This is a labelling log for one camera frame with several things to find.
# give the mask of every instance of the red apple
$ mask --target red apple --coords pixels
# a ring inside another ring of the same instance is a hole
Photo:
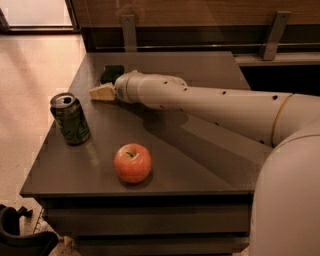
[[[152,159],[144,146],[131,143],[117,151],[114,165],[120,179],[128,183],[139,183],[151,172]]]

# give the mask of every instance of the green soda can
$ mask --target green soda can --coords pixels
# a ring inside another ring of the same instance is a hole
[[[50,101],[50,111],[70,145],[78,145],[90,137],[90,130],[80,101],[72,93],[60,93]]]

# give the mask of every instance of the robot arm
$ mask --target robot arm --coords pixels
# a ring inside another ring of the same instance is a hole
[[[154,109],[176,109],[276,146],[255,189],[250,256],[320,251],[320,97],[189,87],[180,78],[131,72],[116,96]]]
[[[176,109],[269,146],[320,114],[320,98],[290,93],[190,87],[177,77],[130,72],[115,83],[117,98],[153,109]]]

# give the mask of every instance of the glass window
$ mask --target glass window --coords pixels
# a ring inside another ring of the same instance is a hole
[[[72,26],[64,0],[0,0],[11,27]]]

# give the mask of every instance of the floor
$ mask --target floor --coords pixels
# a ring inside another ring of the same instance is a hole
[[[21,219],[22,234],[51,229],[37,202],[19,191],[53,122],[49,101],[68,91],[85,54],[80,35],[0,35],[0,204],[33,209]],[[50,256],[80,255],[60,239]]]

